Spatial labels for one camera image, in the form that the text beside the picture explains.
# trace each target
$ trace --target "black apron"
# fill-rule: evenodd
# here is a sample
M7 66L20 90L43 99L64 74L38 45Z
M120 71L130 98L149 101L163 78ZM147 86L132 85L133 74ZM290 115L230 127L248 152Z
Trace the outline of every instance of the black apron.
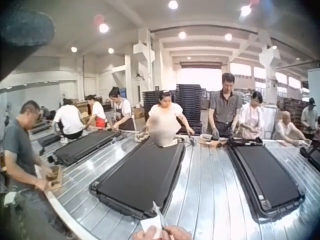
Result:
M122 118L124 118L125 116L122 114L122 106L121 108L115 108L115 112L120 114L120 117L117 117L117 114L115 115L115 120L116 121L120 121ZM124 130L124 131L135 131L135 124L134 124L134 120L132 119L132 117L130 116L130 118L125 121L124 123L120 124L119 126L119 130Z

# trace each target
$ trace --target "treadmill frame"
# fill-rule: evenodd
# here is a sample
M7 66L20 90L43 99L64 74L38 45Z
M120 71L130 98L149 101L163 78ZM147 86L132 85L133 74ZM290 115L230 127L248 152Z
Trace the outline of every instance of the treadmill frame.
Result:
M262 146L264 150L278 163L278 165L284 170L288 177L295 183L299 192L299 198L286 202L282 205L272 208L268 199L265 199L263 192L256 181L256 178L251 171L246 160L241 155L240 150L237 147L254 147ZM289 214L293 210L297 209L300 204L305 200L305 193L298 185L297 181L292 177L289 171L283 166L283 164L266 148L265 144L260 138L255 140L240 139L234 140L233 138L228 140L228 146L226 147L231 162L235 167L235 170L239 176L240 182L244 186L243 190L248 196L247 200L253 207L253 219L259 222L259 218L269 219L276 221L281 219L283 215Z
M131 206L128 206L122 202L117 201L116 199L113 199L109 196L103 195L102 193L98 192L98 189L100 188L101 184L109 178L112 174L114 174L123 164L125 164L127 161L129 161L130 157L139 149L141 148L148 140L149 138L143 140L140 142L134 149L132 149L126 156L124 156L120 161L118 161L114 166L112 166L110 169L105 171L101 176L99 176L96 180L94 180L89 185L89 192L99 199L100 202L104 203L108 207L114 209L115 211L125 215L125 216L131 216L138 220L143 220L147 218L153 218L156 217L157 214L151 210L150 212L141 212L138 209L134 209ZM173 181L171 182L171 185L169 187L168 195L164 199L164 203L162 206L159 206L160 211L162 214L165 214L169 208L169 203L172 200L173 191L175 190L179 175L181 172L181 163L185 158L186 153L186 146L185 146L185 140L183 138L180 138L180 142L178 143L177 150L175 153L175 158L179 158L178 161L178 167L176 168L174 175L173 175Z
M70 142L68 143L67 145L64 145L62 147L60 147L59 149L55 150L53 155L56 156L56 159L57 159L57 164L62 164L64 166L71 166L72 164L74 163L77 163L79 160L81 160L82 158L84 158L85 156L93 153L94 151L100 149L101 147L107 145L108 143L112 142L112 140L114 138L118 138L122 135L122 133L120 131L114 131L112 135L108 136L108 137L105 137L104 139L96 142L95 144L93 144L91 147L88 147L86 149L83 149L79 152L77 152L75 155L72 155L72 156L69 156L67 160L63 159L61 156L57 156L57 151L69 146L69 144L72 144L72 143L75 143L77 140L80 140L81 138L73 141L73 142Z

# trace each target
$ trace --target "metal ribbed surface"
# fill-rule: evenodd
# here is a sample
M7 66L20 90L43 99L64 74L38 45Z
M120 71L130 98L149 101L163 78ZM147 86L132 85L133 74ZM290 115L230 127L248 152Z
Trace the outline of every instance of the metal ribbed surface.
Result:
M60 143L46 149L43 159ZM71 216L99 240L130 239L139 221L100 203L89 184L137 145L129 138L106 146L64 170L63 187L53 194ZM252 219L242 186L224 149L188 146L166 220L190 231L195 240L300 240L312 230L320 206L320 174L299 149L268 142L267 147L305 190L299 209L276 222Z

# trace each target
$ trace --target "person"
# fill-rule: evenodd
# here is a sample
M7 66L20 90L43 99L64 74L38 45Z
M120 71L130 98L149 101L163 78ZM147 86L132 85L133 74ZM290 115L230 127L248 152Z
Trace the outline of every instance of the person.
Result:
M207 133L214 137L228 138L238 123L242 98L233 92L235 76L222 74L222 90L214 92L210 99Z
M120 96L120 89L114 86L109 92L109 98L113 102L114 121L113 128L120 130L135 130L132 118L131 104L128 99Z
M276 140L284 140L289 144L299 147L299 140L290 138L290 134L295 134L298 139L304 140L307 143L310 141L304 136L304 134L291 122L291 116L288 111L282 112L282 120L279 120L275 126L274 138Z
M146 128L149 128L150 124L155 122L159 122L159 124L163 123L164 127L174 127L177 124L179 125L178 118L185 126L188 135L195 134L195 131L189 126L186 116L183 114L182 107L172 102L171 93L168 90L160 91L158 100L159 103L153 105L148 113L149 118L145 124Z
M134 233L132 235L132 240L153 240L156 231L156 227L151 226L146 232L141 230ZM166 226L161 234L162 240L192 240L192 235L179 226Z
M67 144L69 140L76 140L82 136L84 125L81 122L81 114L70 99L63 101L63 106L60 107L52 121L52 128L54 132L59 135L56 126L62 134L61 142Z
M244 139L256 139L264 130L264 117L260 104L263 97L259 91L251 96L251 101L242 106L239 116L240 135Z
M95 126L98 128L107 127L107 118L104 111L104 107L101 105L100 102L96 101L96 98L94 95L89 95L86 97L86 99L92 109L92 113L85 128L88 128L90 125L94 124L94 122L95 122Z
M301 114L301 123L303 125L302 132L307 139L312 140L318 128L318 113L315 110L315 100L310 97L308 106L306 106Z
M2 144L6 170L10 177L9 188L16 189L30 205L41 210L39 212L43 213L54 229L68 239L73 239L75 236L67 229L44 195L49 189L49 182L45 178L37 178L35 165L38 165L46 176L51 177L53 174L34 153L29 138L28 130L35 125L39 113L39 105L33 100L27 101L21 107L19 115L4 131Z

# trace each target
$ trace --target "treadmill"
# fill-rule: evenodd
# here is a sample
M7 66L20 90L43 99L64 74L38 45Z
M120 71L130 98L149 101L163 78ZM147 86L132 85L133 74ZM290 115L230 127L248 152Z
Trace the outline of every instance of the treadmill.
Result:
M98 130L57 149L48 162L70 166L121 136L120 131Z
M155 217L153 201L162 213L167 211L184 155L182 139L163 148L148 138L91 183L89 191L125 216Z
M300 154L320 172L320 141L318 139L312 140L309 148L301 147Z
M255 221L276 221L304 201L301 187L260 138L230 138L226 149Z

